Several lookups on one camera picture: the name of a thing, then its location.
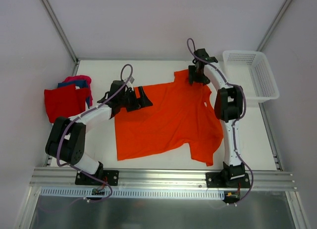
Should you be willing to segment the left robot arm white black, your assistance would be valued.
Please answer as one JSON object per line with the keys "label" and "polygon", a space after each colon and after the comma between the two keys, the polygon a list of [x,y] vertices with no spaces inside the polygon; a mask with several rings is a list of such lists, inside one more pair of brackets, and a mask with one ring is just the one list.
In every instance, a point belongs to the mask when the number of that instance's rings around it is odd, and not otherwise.
{"label": "left robot arm white black", "polygon": [[91,184],[105,182],[103,164],[85,153],[86,133],[113,118],[122,108],[131,112],[153,106],[143,87],[137,87],[137,91],[139,96],[130,81],[116,80],[92,109],[70,118],[58,117],[45,147],[46,154],[54,157],[60,167],[63,161],[78,170],[80,179],[86,178]]}

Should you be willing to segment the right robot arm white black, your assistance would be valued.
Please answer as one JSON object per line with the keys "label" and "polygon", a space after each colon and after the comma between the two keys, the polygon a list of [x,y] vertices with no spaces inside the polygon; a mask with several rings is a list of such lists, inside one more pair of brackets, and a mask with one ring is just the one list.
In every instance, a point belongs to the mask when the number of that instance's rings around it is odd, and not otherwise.
{"label": "right robot arm white black", "polygon": [[239,143],[239,120],[245,116],[246,100],[242,88],[232,84],[218,67],[215,57],[204,48],[189,50],[194,57],[189,66],[189,83],[211,83],[217,90],[214,113],[224,134],[224,161],[220,173],[208,179],[209,187],[250,188],[246,163],[242,160]]}

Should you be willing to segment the orange t shirt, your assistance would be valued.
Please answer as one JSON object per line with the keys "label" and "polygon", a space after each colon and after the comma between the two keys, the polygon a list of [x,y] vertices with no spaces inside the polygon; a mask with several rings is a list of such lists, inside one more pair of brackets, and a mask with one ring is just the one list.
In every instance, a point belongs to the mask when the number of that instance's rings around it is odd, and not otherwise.
{"label": "orange t shirt", "polygon": [[188,80],[188,70],[174,72],[174,81],[143,87],[150,107],[114,118],[119,161],[165,153],[187,143],[191,159],[213,165],[223,130],[210,102],[208,86]]}

